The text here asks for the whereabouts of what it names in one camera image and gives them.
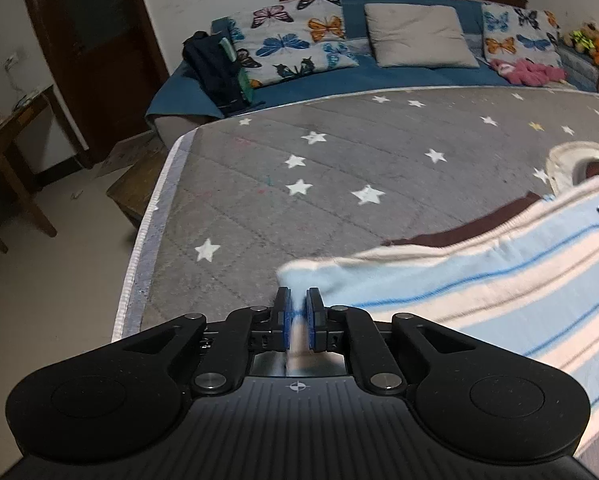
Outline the grey plain pillow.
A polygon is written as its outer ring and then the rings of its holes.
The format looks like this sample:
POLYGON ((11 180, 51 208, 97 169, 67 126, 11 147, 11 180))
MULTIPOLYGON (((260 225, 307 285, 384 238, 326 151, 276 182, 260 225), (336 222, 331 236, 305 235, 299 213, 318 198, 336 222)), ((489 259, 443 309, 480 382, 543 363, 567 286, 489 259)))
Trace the grey plain pillow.
POLYGON ((477 68, 452 6, 368 3, 365 19, 381 67, 477 68))

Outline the blue white striped shirt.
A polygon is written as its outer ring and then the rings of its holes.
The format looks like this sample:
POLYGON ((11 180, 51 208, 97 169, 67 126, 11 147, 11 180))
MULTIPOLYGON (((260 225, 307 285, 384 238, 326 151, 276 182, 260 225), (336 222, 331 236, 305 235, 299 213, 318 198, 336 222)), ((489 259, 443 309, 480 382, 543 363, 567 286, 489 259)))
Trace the blue white striped shirt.
POLYGON ((590 400, 581 446, 599 440, 599 178, 457 244, 295 260, 278 282, 295 304, 314 287, 329 306, 411 312, 563 370, 590 400))

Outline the butterfly pillow left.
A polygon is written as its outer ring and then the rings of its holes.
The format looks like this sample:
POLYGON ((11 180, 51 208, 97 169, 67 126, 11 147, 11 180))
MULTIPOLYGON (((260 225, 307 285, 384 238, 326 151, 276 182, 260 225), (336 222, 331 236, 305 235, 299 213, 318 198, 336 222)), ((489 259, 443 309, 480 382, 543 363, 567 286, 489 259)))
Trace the butterfly pillow left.
POLYGON ((290 0, 240 12, 226 30, 254 89, 356 67, 342 0, 290 0))

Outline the blue sofa bed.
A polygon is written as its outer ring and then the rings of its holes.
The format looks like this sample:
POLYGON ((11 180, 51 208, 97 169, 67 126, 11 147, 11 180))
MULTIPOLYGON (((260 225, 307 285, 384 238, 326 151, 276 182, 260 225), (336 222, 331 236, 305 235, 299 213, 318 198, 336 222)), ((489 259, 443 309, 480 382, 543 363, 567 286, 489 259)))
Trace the blue sofa bed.
POLYGON ((170 146, 183 133, 206 122, 265 110, 296 102, 341 96, 363 91, 414 87, 506 87, 509 83, 488 66, 483 50, 482 3, 478 0, 343 0, 348 34, 347 44, 357 58, 354 67, 338 68, 301 78, 270 84, 254 91, 254 102, 224 112, 211 101, 182 62, 162 85, 145 114, 145 120, 170 146), (365 5, 368 3, 421 4, 451 6, 458 13, 469 49, 476 56, 477 68, 391 67, 382 68, 371 54, 365 5))

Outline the butterfly pillow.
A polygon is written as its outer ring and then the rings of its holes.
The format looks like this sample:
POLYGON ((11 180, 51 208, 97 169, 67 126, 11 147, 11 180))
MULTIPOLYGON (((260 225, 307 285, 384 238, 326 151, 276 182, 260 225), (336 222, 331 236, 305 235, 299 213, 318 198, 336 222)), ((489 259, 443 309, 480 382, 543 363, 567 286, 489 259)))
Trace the butterfly pillow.
POLYGON ((226 30, 254 89, 356 67, 342 0, 290 0, 240 12, 226 30))
POLYGON ((498 60, 514 64, 526 60, 562 67, 557 52, 560 25, 552 12, 484 3, 482 14, 487 62, 498 60))

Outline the grey star patterned table cover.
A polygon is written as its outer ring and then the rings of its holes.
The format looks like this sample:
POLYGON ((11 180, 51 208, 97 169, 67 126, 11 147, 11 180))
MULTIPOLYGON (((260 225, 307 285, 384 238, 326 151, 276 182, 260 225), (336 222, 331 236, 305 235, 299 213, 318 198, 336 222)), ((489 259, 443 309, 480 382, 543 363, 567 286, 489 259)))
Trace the grey star patterned table cover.
MULTIPOLYGON (((141 224, 114 335, 267 304, 278 270, 447 247, 599 178, 599 94, 423 88, 333 96, 197 127, 141 224)), ((578 457, 599 476, 599 440, 578 457)))

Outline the dark wooden side table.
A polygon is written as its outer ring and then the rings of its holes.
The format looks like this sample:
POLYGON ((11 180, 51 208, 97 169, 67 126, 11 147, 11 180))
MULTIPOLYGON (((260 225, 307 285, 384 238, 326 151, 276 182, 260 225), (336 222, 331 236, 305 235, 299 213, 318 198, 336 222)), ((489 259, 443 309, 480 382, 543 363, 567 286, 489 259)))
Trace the dark wooden side table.
POLYGON ((22 212, 32 224, 47 236, 56 237, 57 230, 34 201, 34 196, 28 192, 6 157, 6 151, 22 133, 22 130, 30 125, 46 108, 51 107, 50 95, 52 90, 53 86, 49 86, 37 93, 26 105, 19 107, 0 125, 0 175, 17 197, 22 212))

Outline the pink plush toy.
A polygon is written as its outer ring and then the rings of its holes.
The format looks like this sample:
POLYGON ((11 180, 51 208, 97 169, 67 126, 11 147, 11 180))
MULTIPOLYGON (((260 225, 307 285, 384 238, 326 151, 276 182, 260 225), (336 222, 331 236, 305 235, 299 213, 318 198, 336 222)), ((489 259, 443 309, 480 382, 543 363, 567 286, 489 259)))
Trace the pink plush toy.
POLYGON ((551 82, 561 82, 566 79, 563 68, 528 60, 517 60, 514 63, 492 60, 489 65, 500 77, 516 86, 544 87, 551 82))

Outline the butterfly pillow right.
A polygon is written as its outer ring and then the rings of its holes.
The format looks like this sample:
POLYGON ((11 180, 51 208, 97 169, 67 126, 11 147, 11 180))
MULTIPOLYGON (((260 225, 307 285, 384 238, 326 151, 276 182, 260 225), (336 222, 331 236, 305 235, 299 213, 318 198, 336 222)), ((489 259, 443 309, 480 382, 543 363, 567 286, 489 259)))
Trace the butterfly pillow right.
POLYGON ((484 3, 482 14, 487 62, 498 60, 514 64, 526 60, 562 67, 557 52, 560 25, 552 12, 484 3))

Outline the dark backpack with green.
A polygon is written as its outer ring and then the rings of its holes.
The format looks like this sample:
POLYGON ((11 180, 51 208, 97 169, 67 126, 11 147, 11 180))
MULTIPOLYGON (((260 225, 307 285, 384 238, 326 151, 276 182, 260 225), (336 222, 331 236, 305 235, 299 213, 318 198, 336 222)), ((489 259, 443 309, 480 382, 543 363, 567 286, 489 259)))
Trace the dark backpack with green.
POLYGON ((199 30, 183 43, 182 58, 188 72, 222 113, 235 113, 252 105, 249 79, 226 35, 199 30))

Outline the dark wooden door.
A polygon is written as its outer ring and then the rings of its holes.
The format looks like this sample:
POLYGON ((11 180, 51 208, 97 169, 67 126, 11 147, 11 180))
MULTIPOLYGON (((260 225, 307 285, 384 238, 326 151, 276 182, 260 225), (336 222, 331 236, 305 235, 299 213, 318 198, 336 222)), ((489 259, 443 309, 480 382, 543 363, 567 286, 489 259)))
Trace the dark wooden door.
POLYGON ((169 74, 144 0, 25 0, 54 84, 94 162, 147 129, 169 74))

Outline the teddy bear toy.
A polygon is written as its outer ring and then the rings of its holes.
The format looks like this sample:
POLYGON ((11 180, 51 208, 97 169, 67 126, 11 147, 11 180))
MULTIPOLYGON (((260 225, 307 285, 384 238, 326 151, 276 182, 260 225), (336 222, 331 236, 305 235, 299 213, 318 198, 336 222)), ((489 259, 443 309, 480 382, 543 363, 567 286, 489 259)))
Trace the teddy bear toy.
POLYGON ((588 55, 599 66, 599 28, 594 22, 584 23, 562 37, 563 44, 579 54, 588 55))

